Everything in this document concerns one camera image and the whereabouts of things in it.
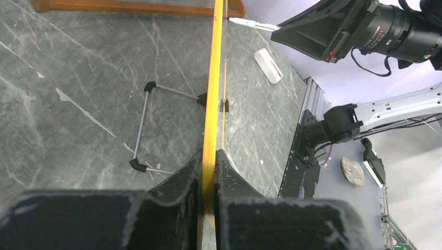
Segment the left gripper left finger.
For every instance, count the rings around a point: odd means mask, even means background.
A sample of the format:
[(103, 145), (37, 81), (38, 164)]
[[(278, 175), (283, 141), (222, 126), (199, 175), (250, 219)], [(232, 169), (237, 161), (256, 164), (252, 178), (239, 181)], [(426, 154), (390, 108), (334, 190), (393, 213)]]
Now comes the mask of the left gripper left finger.
[(200, 249), (197, 151), (150, 190), (32, 190), (1, 211), (1, 249)]

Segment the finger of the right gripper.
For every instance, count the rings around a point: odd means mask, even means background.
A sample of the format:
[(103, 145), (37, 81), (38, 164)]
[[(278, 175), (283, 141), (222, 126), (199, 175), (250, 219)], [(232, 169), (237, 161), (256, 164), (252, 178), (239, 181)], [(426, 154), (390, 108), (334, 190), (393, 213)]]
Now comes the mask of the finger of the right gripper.
[(326, 28), (350, 28), (359, 23), (358, 1), (319, 1), (300, 14), (278, 24), (279, 27), (319, 24)]
[(325, 60), (337, 41), (345, 15), (313, 18), (298, 15), (279, 24), (271, 41), (295, 49), (313, 59)]

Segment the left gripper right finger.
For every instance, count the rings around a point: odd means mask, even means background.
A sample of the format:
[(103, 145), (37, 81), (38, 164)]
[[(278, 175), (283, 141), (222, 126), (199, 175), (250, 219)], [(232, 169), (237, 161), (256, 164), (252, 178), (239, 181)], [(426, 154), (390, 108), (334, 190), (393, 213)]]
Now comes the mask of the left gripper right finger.
[(218, 249), (372, 249), (362, 219), (335, 199), (271, 198), (252, 187), (223, 149), (216, 152)]

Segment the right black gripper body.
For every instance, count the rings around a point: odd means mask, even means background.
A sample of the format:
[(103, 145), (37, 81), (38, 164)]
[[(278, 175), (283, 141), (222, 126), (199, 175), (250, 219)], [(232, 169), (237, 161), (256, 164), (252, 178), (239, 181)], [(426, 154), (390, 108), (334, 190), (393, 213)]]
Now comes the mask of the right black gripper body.
[(379, 1), (332, 1), (326, 15), (329, 41), (323, 55), (327, 63), (343, 59), (355, 45), (355, 35), (367, 24)]

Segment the white blue marker pen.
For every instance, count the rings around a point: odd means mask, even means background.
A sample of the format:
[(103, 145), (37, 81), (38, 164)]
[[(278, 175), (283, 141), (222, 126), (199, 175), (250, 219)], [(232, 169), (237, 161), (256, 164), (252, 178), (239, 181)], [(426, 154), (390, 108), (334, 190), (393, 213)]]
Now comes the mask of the white blue marker pen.
[(274, 31), (277, 31), (280, 29), (280, 27), (277, 25), (269, 24), (269, 23), (261, 23), (261, 22), (257, 22), (254, 20), (248, 20), (248, 19), (243, 19), (243, 18), (233, 18), (233, 17), (228, 17), (226, 19), (234, 24), (238, 24), (241, 26), (245, 26), (245, 27), (249, 27), (249, 28), (257, 29), (257, 30), (274, 32)]

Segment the yellow framed whiteboard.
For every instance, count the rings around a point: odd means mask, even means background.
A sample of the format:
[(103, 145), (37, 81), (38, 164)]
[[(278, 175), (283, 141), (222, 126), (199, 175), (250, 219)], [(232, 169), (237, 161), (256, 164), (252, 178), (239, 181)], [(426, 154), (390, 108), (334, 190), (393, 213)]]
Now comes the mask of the yellow framed whiteboard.
[(222, 74), (223, 24), (228, 14), (228, 2), (214, 2), (211, 55), (208, 72), (207, 101), (202, 152), (202, 249), (215, 249), (214, 177), (218, 138), (219, 90)]

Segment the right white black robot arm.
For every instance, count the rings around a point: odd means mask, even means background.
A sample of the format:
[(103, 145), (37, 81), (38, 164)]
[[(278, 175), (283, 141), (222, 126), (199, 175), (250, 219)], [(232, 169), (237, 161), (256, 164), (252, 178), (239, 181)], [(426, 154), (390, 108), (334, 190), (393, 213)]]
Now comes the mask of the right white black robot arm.
[[(378, 1), (320, 1), (279, 24), (271, 40), (311, 58), (336, 63), (358, 49), (395, 58), (398, 68), (429, 61), (441, 70), (441, 1), (421, 1), (413, 10)], [(441, 85), (384, 101), (336, 106), (316, 121), (302, 115), (294, 155), (315, 166), (315, 154), (334, 144), (403, 128), (411, 118), (441, 114)]]

